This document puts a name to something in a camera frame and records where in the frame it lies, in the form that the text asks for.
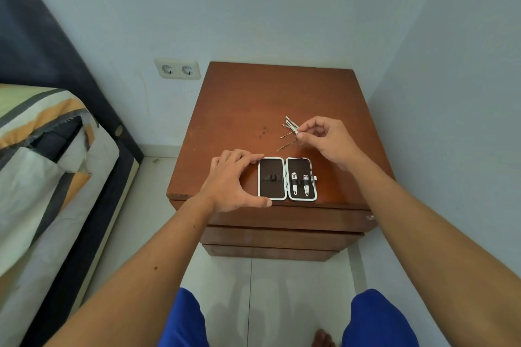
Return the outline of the dark blue bed mattress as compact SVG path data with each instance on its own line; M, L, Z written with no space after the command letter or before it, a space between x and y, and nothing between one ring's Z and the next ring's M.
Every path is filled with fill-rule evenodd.
M0 83L59 88L79 97L115 140L119 157L20 347L43 347L83 303L144 158L42 0L0 0Z

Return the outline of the blue shorts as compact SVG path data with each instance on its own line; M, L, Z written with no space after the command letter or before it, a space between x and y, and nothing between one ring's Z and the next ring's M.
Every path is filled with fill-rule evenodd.
M192 292L181 287L158 347L210 347L205 318ZM420 347L405 316L378 290L368 289L351 302L351 321L342 347Z

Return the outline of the person's left forearm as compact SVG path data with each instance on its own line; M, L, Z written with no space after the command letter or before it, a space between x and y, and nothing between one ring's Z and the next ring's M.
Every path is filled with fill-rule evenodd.
M207 194L186 201L44 347L157 345L214 207Z

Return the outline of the brown wooden nightstand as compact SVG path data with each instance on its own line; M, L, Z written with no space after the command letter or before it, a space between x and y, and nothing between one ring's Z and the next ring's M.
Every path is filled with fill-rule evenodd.
M280 139L322 115L341 120L356 144L393 177L369 107L350 69L210 62L166 195L178 210L199 192L212 158L245 149L265 157L308 158L317 177L314 202L273 201L268 208L215 214L200 243L211 256L326 261L377 227L353 177L309 146ZM258 164L241 185L258 194Z

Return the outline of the white double wall socket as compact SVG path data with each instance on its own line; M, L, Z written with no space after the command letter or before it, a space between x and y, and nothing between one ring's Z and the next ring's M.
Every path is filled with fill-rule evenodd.
M163 79L199 80L201 78L197 61L155 58L154 63Z

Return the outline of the person's right hand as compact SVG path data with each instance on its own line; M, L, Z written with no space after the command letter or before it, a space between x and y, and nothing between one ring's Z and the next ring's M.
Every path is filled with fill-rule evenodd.
M356 162L365 157L341 120L315 116L304 122L299 133L322 137L322 144L307 144L316 148L324 158L344 171L350 171Z

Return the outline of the striped bed sheet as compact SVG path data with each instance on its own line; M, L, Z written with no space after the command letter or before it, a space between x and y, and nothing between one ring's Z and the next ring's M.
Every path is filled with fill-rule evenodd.
M0 83L0 347L19 347L119 159L64 89Z

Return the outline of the person's left hand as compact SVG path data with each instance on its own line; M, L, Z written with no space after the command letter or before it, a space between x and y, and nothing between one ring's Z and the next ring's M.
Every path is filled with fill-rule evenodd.
M239 195L252 195L241 186L241 175L250 165L264 157L264 154L243 149L223 151L220 156L212 158L209 174L196 195L197 199L208 204L212 213L234 211L235 198Z

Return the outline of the person's right forearm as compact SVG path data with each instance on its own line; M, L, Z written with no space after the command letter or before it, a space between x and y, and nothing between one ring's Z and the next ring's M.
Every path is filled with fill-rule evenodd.
M452 347L521 347L521 278L362 152L347 169Z

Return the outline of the black manicure case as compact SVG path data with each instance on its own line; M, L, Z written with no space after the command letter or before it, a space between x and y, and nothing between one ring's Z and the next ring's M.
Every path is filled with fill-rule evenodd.
M296 198L292 195L291 173L298 178ZM304 194L303 175L310 177L309 197ZM308 158L266 157L258 162L258 195L274 201L291 200L297 202L314 202L318 198L316 188L317 177L314 175L311 160Z

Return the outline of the person's foot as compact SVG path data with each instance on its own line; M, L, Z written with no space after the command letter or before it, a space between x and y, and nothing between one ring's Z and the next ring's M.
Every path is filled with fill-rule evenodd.
M336 347L332 337L323 329L318 329L314 335L311 347Z

